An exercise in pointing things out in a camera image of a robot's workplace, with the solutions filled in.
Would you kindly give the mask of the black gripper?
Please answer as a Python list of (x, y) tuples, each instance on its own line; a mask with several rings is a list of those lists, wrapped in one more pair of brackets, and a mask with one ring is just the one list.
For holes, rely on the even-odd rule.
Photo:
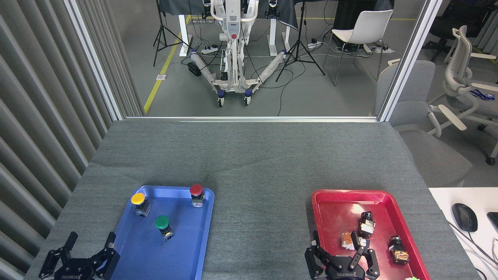
[[(120, 255), (114, 249), (116, 234), (110, 232), (104, 248), (93, 255), (91, 261), (71, 259), (70, 252), (77, 238), (78, 234), (72, 231), (64, 246), (48, 252), (39, 273), (40, 279), (48, 279), (51, 276), (54, 276), (54, 280), (92, 280), (93, 277), (103, 280), (111, 279), (120, 259)], [(55, 272), (59, 261), (62, 266)]]
[[(317, 279), (325, 272), (326, 280), (364, 280), (365, 278), (377, 279), (380, 276), (380, 269), (377, 263), (375, 250), (370, 248), (370, 241), (362, 245), (360, 237), (356, 231), (351, 232), (352, 244), (356, 253), (354, 257), (349, 256), (331, 256), (326, 252), (319, 242), (318, 231), (313, 231), (313, 240), (311, 247), (305, 251), (305, 260), (308, 266), (311, 279)], [(317, 257), (325, 269), (319, 266), (315, 260)], [(360, 265), (361, 257), (365, 257), (368, 269), (365, 271)]]

